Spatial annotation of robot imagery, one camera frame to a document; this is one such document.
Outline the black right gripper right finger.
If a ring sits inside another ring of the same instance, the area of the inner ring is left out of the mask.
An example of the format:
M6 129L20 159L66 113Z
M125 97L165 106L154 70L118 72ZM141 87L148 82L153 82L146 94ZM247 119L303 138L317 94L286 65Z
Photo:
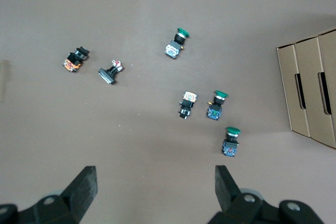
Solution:
M215 168L215 193L221 211L209 223L323 223L301 201L283 200L274 207L254 193L243 193L226 166Z

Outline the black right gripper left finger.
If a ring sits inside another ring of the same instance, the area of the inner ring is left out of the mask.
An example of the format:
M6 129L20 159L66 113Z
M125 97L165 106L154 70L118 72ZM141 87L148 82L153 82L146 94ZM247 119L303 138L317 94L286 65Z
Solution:
M49 195L18 211L1 205L1 223L80 223L98 193L97 170L86 166L59 195Z

